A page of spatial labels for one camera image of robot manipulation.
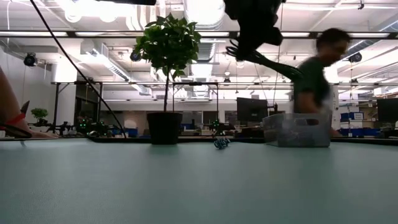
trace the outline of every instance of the computer monitor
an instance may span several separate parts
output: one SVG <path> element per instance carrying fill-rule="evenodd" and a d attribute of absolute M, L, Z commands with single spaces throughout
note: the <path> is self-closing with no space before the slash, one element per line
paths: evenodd
<path fill-rule="evenodd" d="M 398 121 L 398 98 L 377 100 L 377 113 L 381 122 Z"/>
<path fill-rule="evenodd" d="M 250 98 L 237 98 L 238 121 L 261 122 L 268 117 L 267 100 L 257 100 Z"/>

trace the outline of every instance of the desk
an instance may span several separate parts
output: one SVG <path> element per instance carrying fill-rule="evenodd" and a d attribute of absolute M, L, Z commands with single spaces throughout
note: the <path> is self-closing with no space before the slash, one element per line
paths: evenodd
<path fill-rule="evenodd" d="M 398 148 L 0 141 L 0 223 L 397 223 Z"/>

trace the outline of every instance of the small plant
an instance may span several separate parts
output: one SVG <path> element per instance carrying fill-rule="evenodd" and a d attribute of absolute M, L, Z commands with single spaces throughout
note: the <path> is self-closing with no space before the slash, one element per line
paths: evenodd
<path fill-rule="evenodd" d="M 134 53 L 152 63 L 156 72 L 162 69 L 166 76 L 164 112 L 167 111 L 167 95 L 169 92 L 169 74 L 175 77 L 184 75 L 187 64 L 198 60 L 201 35 L 195 31 L 196 22 L 176 19 L 171 13 L 166 17 L 146 25 L 144 35 L 137 38 Z"/>
<path fill-rule="evenodd" d="M 37 119 L 37 122 L 49 115 L 49 112 L 42 108 L 34 108 L 30 112 L 32 113 L 33 117 Z"/>

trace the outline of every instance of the tree trunk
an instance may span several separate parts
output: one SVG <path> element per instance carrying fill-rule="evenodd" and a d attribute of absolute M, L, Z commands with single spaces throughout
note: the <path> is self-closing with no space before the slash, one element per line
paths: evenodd
<path fill-rule="evenodd" d="M 163 112 L 167 112 L 167 95 L 169 94 L 169 73 L 170 73 L 170 69 L 167 68 L 167 74 L 166 75 L 166 92 L 164 95 L 164 104 L 163 104 Z"/>

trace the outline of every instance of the green shirt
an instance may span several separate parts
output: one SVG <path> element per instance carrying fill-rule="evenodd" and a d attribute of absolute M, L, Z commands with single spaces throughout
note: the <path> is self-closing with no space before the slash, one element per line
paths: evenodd
<path fill-rule="evenodd" d="M 294 99 L 297 98 L 299 93 L 310 91 L 314 93 L 315 104 L 319 107 L 322 106 L 322 101 L 328 97 L 330 92 L 329 84 L 323 76 L 324 68 L 318 57 L 311 57 L 298 67 L 304 73 L 304 76 L 294 82 Z M 296 101 L 294 101 L 294 113 L 299 112 Z"/>

